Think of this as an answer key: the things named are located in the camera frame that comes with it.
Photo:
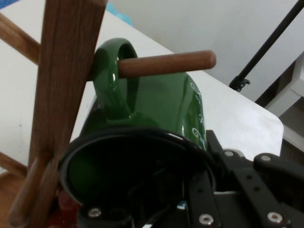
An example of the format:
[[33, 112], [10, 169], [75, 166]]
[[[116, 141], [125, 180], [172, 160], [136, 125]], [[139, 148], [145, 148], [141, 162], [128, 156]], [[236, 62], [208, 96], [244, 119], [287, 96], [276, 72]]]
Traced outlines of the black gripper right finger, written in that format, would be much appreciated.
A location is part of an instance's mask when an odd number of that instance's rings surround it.
[[198, 159], [190, 165], [190, 227], [301, 228], [304, 225], [304, 168], [263, 153], [249, 161], [223, 150], [215, 134], [209, 145], [192, 131]]

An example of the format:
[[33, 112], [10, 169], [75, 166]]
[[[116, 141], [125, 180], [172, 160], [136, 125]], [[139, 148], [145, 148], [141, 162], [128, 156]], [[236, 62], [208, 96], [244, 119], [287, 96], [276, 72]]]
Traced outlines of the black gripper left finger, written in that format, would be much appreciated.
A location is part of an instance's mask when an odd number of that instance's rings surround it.
[[183, 181], [189, 169], [130, 167], [100, 171], [90, 185], [89, 199], [78, 214], [81, 228], [181, 228]]

